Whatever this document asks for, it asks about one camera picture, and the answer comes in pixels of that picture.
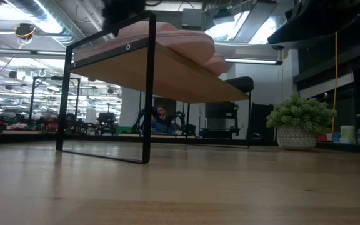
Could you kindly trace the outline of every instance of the white wall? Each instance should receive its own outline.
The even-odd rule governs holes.
[[[144,109],[145,93],[141,93],[141,109]],[[136,121],[139,112],[140,92],[124,87],[122,90],[122,109],[119,126],[131,127]]]
[[[280,66],[260,64],[236,64],[236,77],[249,76],[254,80],[252,103],[276,104],[280,101],[281,86],[279,83]],[[234,139],[246,139],[248,130],[248,100],[236,101],[239,106],[238,126],[241,129],[239,136]]]
[[[280,100],[283,101],[298,91],[293,81],[294,76],[299,74],[298,50],[289,50],[287,58],[279,69],[279,80],[282,86]]]

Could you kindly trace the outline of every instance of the white planter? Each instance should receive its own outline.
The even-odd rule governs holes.
[[[277,128],[277,143],[282,149],[307,151],[315,148],[316,135],[298,127],[281,126]]]

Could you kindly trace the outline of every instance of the computer screen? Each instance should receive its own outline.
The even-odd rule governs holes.
[[[235,116],[234,102],[212,102],[205,104],[207,118],[233,118]]]
[[[108,123],[110,121],[114,122],[114,113],[113,112],[100,112],[99,113],[99,117],[98,117],[98,121],[101,122],[105,122]]]

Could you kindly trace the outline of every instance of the wooden tabletop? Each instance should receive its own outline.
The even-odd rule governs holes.
[[[146,47],[71,72],[138,91],[146,90]],[[202,66],[156,43],[154,94],[185,103],[238,101],[248,96]]]
[[[152,144],[147,165],[0,144],[0,225],[360,225],[360,154]],[[142,143],[65,141],[141,157]]]

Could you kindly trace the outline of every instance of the wooden floor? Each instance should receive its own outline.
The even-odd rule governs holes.
[[[137,156],[140,144],[66,142]],[[360,224],[360,154],[154,144],[140,165],[0,145],[0,224]]]

